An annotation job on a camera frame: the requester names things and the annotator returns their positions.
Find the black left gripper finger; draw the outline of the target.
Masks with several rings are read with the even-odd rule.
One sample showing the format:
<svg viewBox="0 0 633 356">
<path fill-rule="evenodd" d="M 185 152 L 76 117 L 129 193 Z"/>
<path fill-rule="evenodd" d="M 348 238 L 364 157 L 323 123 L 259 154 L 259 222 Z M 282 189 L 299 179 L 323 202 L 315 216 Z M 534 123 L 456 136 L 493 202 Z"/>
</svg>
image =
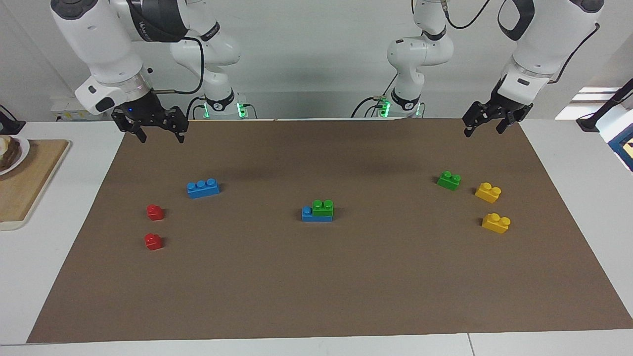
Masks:
<svg viewBox="0 0 633 356">
<path fill-rule="evenodd" d="M 504 131 L 512 126 L 516 122 L 522 122 L 527 116 L 527 110 L 505 110 L 502 119 L 497 125 L 497 132 L 499 134 L 504 133 Z"/>
<path fill-rule="evenodd" d="M 488 116 L 488 106 L 479 101 L 475 101 L 462 117 L 462 122 L 465 124 L 464 135 L 471 137 L 475 129 L 488 123 L 490 120 L 491 118 Z"/>
</svg>

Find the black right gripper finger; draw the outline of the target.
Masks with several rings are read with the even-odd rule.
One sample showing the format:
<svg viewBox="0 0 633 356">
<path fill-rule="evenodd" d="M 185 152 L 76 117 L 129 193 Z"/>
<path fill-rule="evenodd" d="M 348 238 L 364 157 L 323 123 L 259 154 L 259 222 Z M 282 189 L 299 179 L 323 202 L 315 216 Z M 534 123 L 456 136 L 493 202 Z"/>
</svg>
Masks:
<svg viewBox="0 0 633 356">
<path fill-rule="evenodd" d="M 112 120 L 117 124 L 117 128 L 123 133 L 131 133 L 135 135 L 140 142 L 145 143 L 147 135 L 142 129 L 142 122 L 132 119 L 127 115 L 127 110 L 113 110 Z"/>
<path fill-rule="evenodd" d="M 166 110 L 166 130 L 174 133 L 180 144 L 184 143 L 188 130 L 188 119 L 178 106 Z"/>
</svg>

